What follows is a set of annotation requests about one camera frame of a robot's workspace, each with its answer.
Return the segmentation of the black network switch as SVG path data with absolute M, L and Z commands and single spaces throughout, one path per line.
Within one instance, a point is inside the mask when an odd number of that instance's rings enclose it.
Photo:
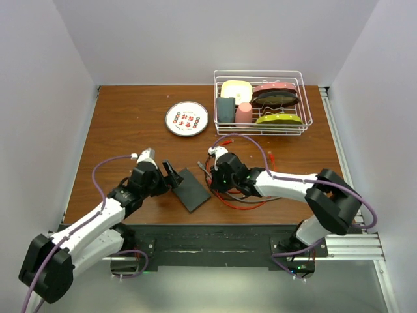
M 210 200 L 211 195 L 188 168 L 182 169 L 179 175 L 183 178 L 183 181 L 173 190 L 173 193 L 185 206 L 186 210 L 193 213 Z

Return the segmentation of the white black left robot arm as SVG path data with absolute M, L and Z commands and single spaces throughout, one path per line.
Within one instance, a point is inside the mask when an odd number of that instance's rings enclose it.
M 29 244 L 18 278 L 28 288 L 23 302 L 25 312 L 32 294 L 41 303 L 55 303 L 69 290 L 74 279 L 102 258 L 135 254 L 135 240 L 122 223 L 137 211 L 148 197 L 159 196 L 178 188 L 183 182 L 168 161 L 162 173 L 154 161 L 153 150 L 135 160 L 131 175 L 105 194 L 92 174 L 101 202 L 89 213 L 64 230 L 37 235 Z

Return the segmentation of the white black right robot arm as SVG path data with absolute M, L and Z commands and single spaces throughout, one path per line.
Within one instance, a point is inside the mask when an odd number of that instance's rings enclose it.
M 305 256 L 313 244 L 329 234 L 346 235 L 361 206 L 357 193 L 334 171 L 295 175 L 266 168 L 247 168 L 236 154 L 224 147 L 210 148 L 211 189 L 219 193 L 236 189 L 245 196 L 278 197 L 308 204 L 313 215 L 300 223 L 290 247 Z

